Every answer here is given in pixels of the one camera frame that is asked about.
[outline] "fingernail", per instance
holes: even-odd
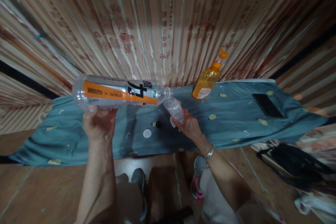
[[[98,109],[97,106],[91,106],[91,107],[89,108],[89,111],[90,111],[91,113],[94,113],[94,112],[97,111],[97,109]]]

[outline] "bottle label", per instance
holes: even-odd
[[[94,99],[112,99],[112,100],[128,100],[133,101],[133,106],[145,106],[147,103],[156,105],[158,103],[154,89],[154,85],[146,80],[130,80],[127,81],[127,87],[111,82],[107,83],[94,83],[84,81],[84,96]]]
[[[210,94],[210,92],[211,92],[211,89],[202,88],[197,96],[197,99],[203,99],[207,97]]]

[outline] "blue fabric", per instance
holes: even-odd
[[[191,97],[192,88],[174,88],[174,97],[198,119],[202,132],[219,149],[273,139],[295,142],[307,131],[327,121],[327,118],[307,112],[272,82],[218,83],[204,103]],[[252,97],[254,93],[269,94],[285,118],[266,117]],[[214,120],[209,119],[211,114],[216,115]],[[77,108],[72,97],[55,99],[44,122],[9,158],[32,166],[86,164],[89,145],[82,129],[82,116],[83,111]],[[169,117],[163,105],[120,108],[113,137],[113,157],[196,150],[192,141],[177,128],[172,128]],[[161,128],[152,126],[156,121],[161,121]],[[148,139],[142,134],[145,129],[152,131]]]

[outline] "yellow bottle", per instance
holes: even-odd
[[[196,87],[193,91],[192,97],[195,100],[205,100],[210,94],[211,90],[215,86],[219,79],[220,67],[222,66],[222,59],[228,57],[229,53],[224,51],[223,48],[220,49],[219,57],[220,60],[216,60],[212,63],[211,67],[205,69],[198,79]]]

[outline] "shoe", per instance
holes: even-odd
[[[144,185],[145,185],[145,174],[144,171],[141,168],[135,169],[131,178],[131,183],[137,184],[140,189],[140,194],[142,197],[142,210],[140,215],[140,222],[143,221],[146,218],[148,207],[147,202],[144,196]]]
[[[203,194],[201,191],[197,191],[195,182],[197,179],[201,179],[201,175],[205,168],[208,167],[207,162],[202,156],[198,156],[194,161],[194,175],[192,178],[192,182],[190,184],[190,192],[191,195],[200,201],[201,198],[203,198]]]

